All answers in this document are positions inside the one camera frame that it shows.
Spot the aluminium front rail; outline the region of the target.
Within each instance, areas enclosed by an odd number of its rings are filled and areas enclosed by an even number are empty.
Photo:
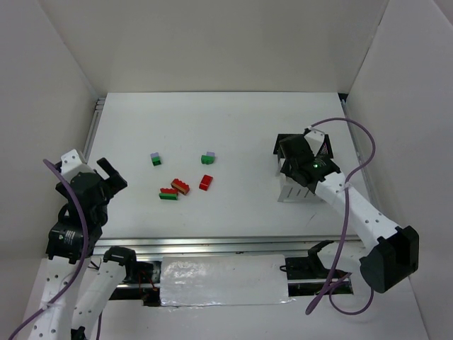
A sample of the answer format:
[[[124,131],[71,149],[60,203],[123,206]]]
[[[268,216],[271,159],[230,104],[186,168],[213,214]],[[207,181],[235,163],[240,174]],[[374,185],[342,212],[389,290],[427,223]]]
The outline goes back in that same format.
[[[157,256],[192,256],[224,254],[294,253],[310,249],[319,242],[338,241],[336,236],[308,237],[215,237],[215,238],[133,238],[101,239],[93,251],[95,256],[103,255],[111,247],[132,249],[136,255],[151,258]]]

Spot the aluminium rail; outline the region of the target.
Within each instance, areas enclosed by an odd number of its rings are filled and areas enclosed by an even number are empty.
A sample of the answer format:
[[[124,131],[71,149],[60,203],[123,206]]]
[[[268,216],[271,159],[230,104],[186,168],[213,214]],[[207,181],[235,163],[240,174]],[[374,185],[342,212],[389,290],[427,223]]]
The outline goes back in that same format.
[[[136,255],[151,258],[157,256],[192,256],[224,254],[294,253],[310,249],[319,242],[338,241],[336,236],[308,237],[215,237],[215,238],[133,238],[101,239],[93,251],[95,256],[103,255],[111,247],[132,249]]]
[[[105,100],[106,100],[106,97],[99,98],[95,104],[93,117],[91,119],[90,128],[88,130],[88,135],[87,135],[86,142],[84,145],[84,150],[83,150],[83,156],[86,161],[88,161],[90,154],[91,154],[92,146],[93,146],[94,139],[96,136],[96,131],[98,129],[98,125],[101,120],[101,115],[102,115],[103,108],[105,105]]]

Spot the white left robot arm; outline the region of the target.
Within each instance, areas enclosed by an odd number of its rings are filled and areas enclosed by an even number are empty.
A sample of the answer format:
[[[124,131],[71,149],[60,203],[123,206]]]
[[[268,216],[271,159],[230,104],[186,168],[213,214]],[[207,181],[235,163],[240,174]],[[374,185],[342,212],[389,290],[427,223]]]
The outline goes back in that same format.
[[[106,178],[75,149],[57,164],[46,163],[59,180],[57,192],[67,202],[48,234],[45,285],[39,310],[30,318],[30,339],[88,339],[117,285],[136,269],[135,251],[112,246],[104,253],[90,286],[79,291],[108,221],[107,206],[127,187],[107,159],[101,158],[97,164]]]

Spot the green flat lego plate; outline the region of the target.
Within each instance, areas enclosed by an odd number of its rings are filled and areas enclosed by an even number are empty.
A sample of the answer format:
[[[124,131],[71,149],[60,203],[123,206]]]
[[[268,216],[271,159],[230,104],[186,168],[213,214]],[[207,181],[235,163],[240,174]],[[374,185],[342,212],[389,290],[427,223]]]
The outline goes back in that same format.
[[[177,200],[178,195],[176,193],[159,193],[161,200]]]

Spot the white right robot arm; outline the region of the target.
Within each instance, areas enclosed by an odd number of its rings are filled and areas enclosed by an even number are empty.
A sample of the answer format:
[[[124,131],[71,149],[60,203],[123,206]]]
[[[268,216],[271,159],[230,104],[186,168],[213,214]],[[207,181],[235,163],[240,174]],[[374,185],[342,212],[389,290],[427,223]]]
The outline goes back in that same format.
[[[307,188],[337,213],[348,214],[348,225],[368,255],[360,259],[360,273],[370,288],[385,293],[418,270],[420,237],[411,227],[400,227],[378,211],[333,161],[328,135],[313,152],[307,134],[279,134],[273,154],[283,161],[280,173]]]

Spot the green curved lego brick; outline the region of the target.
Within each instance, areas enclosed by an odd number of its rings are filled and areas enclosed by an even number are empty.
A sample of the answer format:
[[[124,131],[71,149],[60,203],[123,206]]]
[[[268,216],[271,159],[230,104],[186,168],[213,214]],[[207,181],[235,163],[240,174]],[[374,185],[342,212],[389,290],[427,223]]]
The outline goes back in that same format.
[[[204,154],[200,157],[201,164],[210,165],[215,162],[215,156]]]

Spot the white taped cover panel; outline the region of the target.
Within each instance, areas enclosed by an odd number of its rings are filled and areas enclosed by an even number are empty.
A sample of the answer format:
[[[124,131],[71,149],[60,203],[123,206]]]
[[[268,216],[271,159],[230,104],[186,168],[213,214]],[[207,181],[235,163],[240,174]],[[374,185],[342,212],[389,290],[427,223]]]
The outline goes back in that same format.
[[[165,257],[160,300],[168,307],[279,305],[290,301],[283,255]]]

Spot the aluminium left side rail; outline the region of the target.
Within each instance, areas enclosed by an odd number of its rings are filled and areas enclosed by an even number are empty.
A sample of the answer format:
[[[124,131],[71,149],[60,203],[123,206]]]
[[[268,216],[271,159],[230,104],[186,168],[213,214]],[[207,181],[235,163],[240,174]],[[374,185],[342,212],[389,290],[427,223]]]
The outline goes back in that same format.
[[[86,161],[88,161],[90,154],[91,154],[92,146],[93,146],[94,139],[96,136],[96,131],[98,129],[98,125],[101,120],[101,115],[102,115],[103,108],[105,105],[105,100],[106,100],[106,97],[99,98],[95,104],[93,117],[91,119],[90,128],[88,130],[88,135],[87,135],[86,142],[84,145],[84,150],[83,150],[83,156]]]

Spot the red long lego brick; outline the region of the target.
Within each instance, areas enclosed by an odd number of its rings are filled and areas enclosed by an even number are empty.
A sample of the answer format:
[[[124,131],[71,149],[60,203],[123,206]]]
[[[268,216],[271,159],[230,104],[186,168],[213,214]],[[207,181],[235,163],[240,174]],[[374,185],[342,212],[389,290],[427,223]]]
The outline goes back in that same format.
[[[180,180],[179,178],[175,178],[174,180],[172,180],[171,184],[172,183],[177,184],[179,186],[188,186],[187,183],[185,183],[184,181]]]

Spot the red curved lego brick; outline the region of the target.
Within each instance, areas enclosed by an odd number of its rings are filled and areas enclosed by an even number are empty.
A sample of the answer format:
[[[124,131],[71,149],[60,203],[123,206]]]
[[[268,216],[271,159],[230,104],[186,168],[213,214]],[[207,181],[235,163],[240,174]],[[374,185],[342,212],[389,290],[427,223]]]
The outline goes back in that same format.
[[[213,181],[213,177],[210,175],[205,174],[199,184],[199,189],[203,191],[207,191]]]

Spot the red scalloped lego brick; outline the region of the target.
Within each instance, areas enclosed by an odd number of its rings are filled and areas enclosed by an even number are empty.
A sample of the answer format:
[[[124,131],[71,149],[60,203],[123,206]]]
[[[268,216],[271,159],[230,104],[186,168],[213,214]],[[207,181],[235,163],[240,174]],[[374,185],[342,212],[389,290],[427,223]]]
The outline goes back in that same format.
[[[178,195],[178,190],[175,188],[160,188],[160,193],[169,195]]]

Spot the white slotted container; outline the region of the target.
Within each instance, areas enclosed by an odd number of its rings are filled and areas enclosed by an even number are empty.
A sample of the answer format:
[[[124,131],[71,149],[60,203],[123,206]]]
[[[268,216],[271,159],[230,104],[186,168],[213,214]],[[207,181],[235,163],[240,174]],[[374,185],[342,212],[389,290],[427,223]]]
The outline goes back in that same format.
[[[301,186],[281,172],[284,162],[284,159],[277,159],[277,201],[280,203],[322,202],[308,188]]]

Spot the tan long lego brick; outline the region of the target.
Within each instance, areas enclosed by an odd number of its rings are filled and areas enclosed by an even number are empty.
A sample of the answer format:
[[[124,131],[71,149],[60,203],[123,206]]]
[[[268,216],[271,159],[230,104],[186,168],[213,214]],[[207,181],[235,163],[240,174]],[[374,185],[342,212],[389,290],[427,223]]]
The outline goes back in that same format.
[[[179,186],[177,184],[172,183],[171,186],[176,189],[179,193],[182,193],[183,195],[187,195],[190,191],[189,186]]]

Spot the green square lego brick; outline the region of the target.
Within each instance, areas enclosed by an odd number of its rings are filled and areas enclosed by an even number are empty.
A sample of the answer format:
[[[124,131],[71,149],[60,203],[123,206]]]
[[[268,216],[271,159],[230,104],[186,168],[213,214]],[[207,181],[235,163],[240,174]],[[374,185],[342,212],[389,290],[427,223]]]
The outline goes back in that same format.
[[[151,159],[151,162],[154,166],[158,166],[158,165],[161,165],[161,158],[160,157],[153,157]]]

